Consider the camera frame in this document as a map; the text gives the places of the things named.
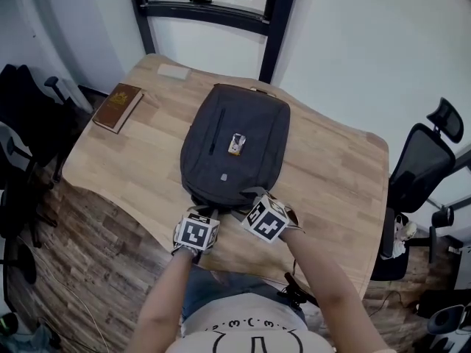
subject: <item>office chair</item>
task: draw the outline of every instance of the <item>office chair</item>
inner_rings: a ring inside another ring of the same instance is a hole
[[[13,166],[3,149],[0,149],[0,189],[4,190],[0,199],[0,235],[5,239],[12,239],[28,224],[32,244],[40,248],[36,220],[51,227],[56,227],[57,222],[38,213],[36,209],[43,194],[54,185],[49,183],[38,188],[33,187],[29,181],[30,176],[26,171]]]
[[[13,144],[13,151],[46,166],[57,155],[53,180],[60,180],[60,169],[76,137],[74,111],[57,88],[57,77],[49,77],[51,87],[64,104],[57,104],[35,84],[28,67],[7,64],[0,73],[0,121],[13,129],[32,156]]]
[[[412,127],[399,162],[389,178],[383,235],[371,277],[375,281],[402,279],[406,275],[409,249],[412,246],[429,246],[429,263],[432,263],[435,256],[436,228],[445,226],[432,224],[428,238],[406,241],[406,252],[391,258],[394,220],[399,216],[405,225],[408,219],[403,213],[416,212],[455,165],[455,155],[440,138],[440,132],[454,143],[459,143],[463,137],[463,121],[445,98],[440,100],[438,109],[428,115],[427,119],[434,124],[433,131],[421,123]]]

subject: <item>book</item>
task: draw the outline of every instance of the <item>book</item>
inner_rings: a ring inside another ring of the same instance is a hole
[[[119,133],[141,97],[140,88],[118,84],[96,111],[93,121],[111,132]]]

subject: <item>backpack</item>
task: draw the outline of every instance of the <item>backpack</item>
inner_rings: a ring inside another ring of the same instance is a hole
[[[214,85],[180,152],[182,185],[194,203],[219,210],[251,207],[252,200],[240,192],[273,187],[283,163],[289,119],[288,104],[273,96]],[[234,149],[241,135],[244,144],[231,154],[230,146]]]

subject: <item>backpack zipper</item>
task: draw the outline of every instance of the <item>backpack zipper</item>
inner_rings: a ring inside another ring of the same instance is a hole
[[[212,156],[214,153],[214,148],[216,147],[216,141],[218,140],[219,131],[221,130],[221,123],[226,113],[226,109],[222,109],[221,114],[219,114],[218,124],[216,125],[216,131],[214,132],[213,141],[211,142],[211,146],[209,148],[209,155]]]

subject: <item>white t-shirt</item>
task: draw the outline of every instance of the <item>white t-shirt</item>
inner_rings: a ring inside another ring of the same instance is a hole
[[[183,323],[182,337],[167,353],[333,353],[290,307],[253,293],[201,307]]]

